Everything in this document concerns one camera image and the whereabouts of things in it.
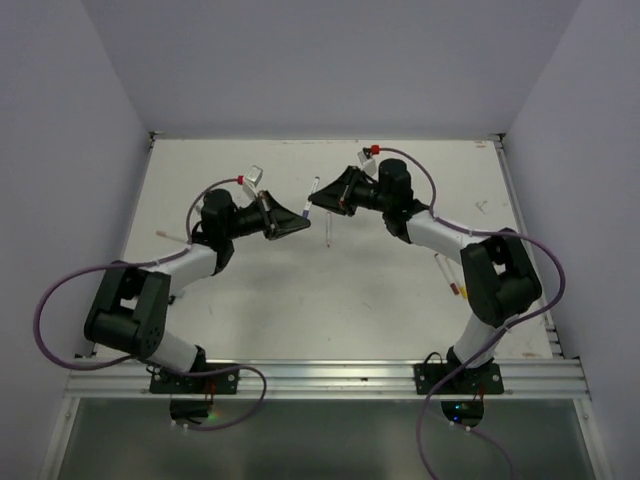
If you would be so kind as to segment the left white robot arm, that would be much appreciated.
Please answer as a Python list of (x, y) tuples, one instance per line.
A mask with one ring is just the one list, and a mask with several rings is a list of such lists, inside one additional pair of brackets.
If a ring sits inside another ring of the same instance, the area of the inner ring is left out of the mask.
[(311, 226), (267, 191), (258, 192), (246, 207), (237, 206), (221, 188), (202, 199), (200, 221), (187, 229), (185, 249), (148, 265), (111, 264), (84, 324), (87, 340), (172, 372), (175, 384), (189, 393), (207, 383), (206, 353), (167, 330), (170, 299), (221, 273), (235, 252), (234, 240), (261, 233), (272, 241)]

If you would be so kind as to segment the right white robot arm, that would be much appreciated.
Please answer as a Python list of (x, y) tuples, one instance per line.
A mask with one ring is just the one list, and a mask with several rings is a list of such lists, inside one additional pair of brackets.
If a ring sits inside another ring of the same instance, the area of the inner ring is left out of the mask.
[(375, 178), (350, 166), (308, 201), (342, 216), (353, 216), (359, 208), (379, 212), (393, 237), (461, 266), (472, 315), (447, 354), (445, 379), (454, 391), (468, 392), (480, 382), (480, 368), (494, 358), (495, 347), (488, 342), (542, 295), (539, 277), (514, 231), (477, 238), (446, 226), (414, 197), (411, 175), (400, 159), (382, 161)]

